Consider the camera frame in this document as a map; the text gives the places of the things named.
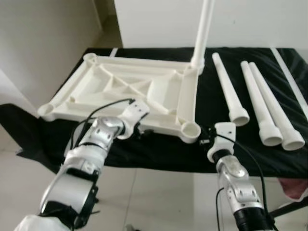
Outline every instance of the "white stick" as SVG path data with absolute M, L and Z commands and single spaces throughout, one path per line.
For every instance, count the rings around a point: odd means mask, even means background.
M 290 120 L 281 108 L 279 102 L 266 83 L 256 64 L 250 63 L 249 66 L 253 72 L 254 78 L 270 111 L 270 114 L 282 133 L 282 147 L 287 151 L 296 150 L 303 147 L 305 145 L 303 137 L 292 126 Z
M 193 56 L 191 60 L 191 66 L 193 68 L 199 68 L 200 74 L 202 74 L 205 65 L 205 60 L 204 60 L 205 48 L 206 48 L 208 32 L 211 25 L 214 3 L 215 0 L 203 1 L 196 44 L 194 47 Z
M 241 68 L 249 92 L 250 100 L 259 124 L 259 136 L 265 146 L 275 146 L 282 142 L 282 135 L 275 126 L 264 99 L 258 89 L 257 83 L 249 68 L 247 61 L 241 62 Z
M 237 97 L 219 54 L 214 53 L 212 58 L 228 105 L 230 121 L 235 123 L 236 126 L 243 126 L 249 122 L 249 115 Z

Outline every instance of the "black fabric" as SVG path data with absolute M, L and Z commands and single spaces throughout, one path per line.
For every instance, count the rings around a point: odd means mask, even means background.
M 86 53 L 88 52 L 105 55 L 106 49 L 88 49 Z M 198 81 L 196 122 L 202 126 L 212 126 L 217 122 L 229 120 L 228 108 L 211 59 L 213 52 L 219 52 L 241 103 L 250 115 L 250 122 L 243 127 L 237 128 L 237 141 L 254 155 L 261 165 L 265 176 L 307 178 L 308 122 L 270 49 L 207 49 L 205 69 L 203 74 L 199 76 Z M 302 58 L 296 52 L 293 52 L 293 49 L 280 49 L 279 52 L 284 52 L 282 57 L 284 60 L 288 60 L 286 61 L 288 66 L 296 66 L 296 63 L 301 64 L 300 68 L 293 68 L 291 73 L 300 85 L 303 95 L 307 96 L 307 64 L 303 64 Z M 192 48 L 119 49 L 116 56 L 188 62 L 192 53 Z M 258 135 L 257 120 L 240 67 L 242 60 L 257 64 L 295 129 L 304 137 L 306 142 L 304 148 L 287 152 L 281 146 L 266 147 L 261 143 Z M 8 112 L 8 110 L 11 112 L 14 110 L 18 111 L 16 112 L 17 115 L 10 118 L 10 113 L 7 113 L 7 116 L 2 118 L 2 112 Z M 57 168 L 51 168 L 50 164 L 52 163 L 52 166 L 56 167 L 60 165 L 70 132 L 77 123 L 66 120 L 46 122 L 41 119 L 24 116 L 24 113 L 21 114 L 19 110 L 13 105 L 0 106 L 0 122 L 24 149 L 24 152 L 19 155 L 38 160 L 55 172 Z M 17 127 L 12 128 L 8 126 L 8 124 L 14 123 L 16 120 L 20 120 L 20 123 L 26 128 L 22 135 L 17 131 Z M 32 151 L 32 154 L 25 148 L 25 143 L 34 142 L 28 138 L 31 135 L 38 137 L 39 139 L 35 140 L 35 142 L 40 143 L 40 147 L 38 146 L 35 152 Z M 144 167 L 184 172 L 216 172 L 215 166 L 206 158 L 207 149 L 208 147 L 205 147 L 204 150 L 198 143 L 185 144 L 177 137 L 150 134 L 143 137 L 142 141 L 137 137 L 124 141 L 116 140 L 105 164 L 114 167 Z M 258 175 L 257 167 L 248 155 L 236 146 L 234 150 L 235 155 L 247 168 L 250 175 Z

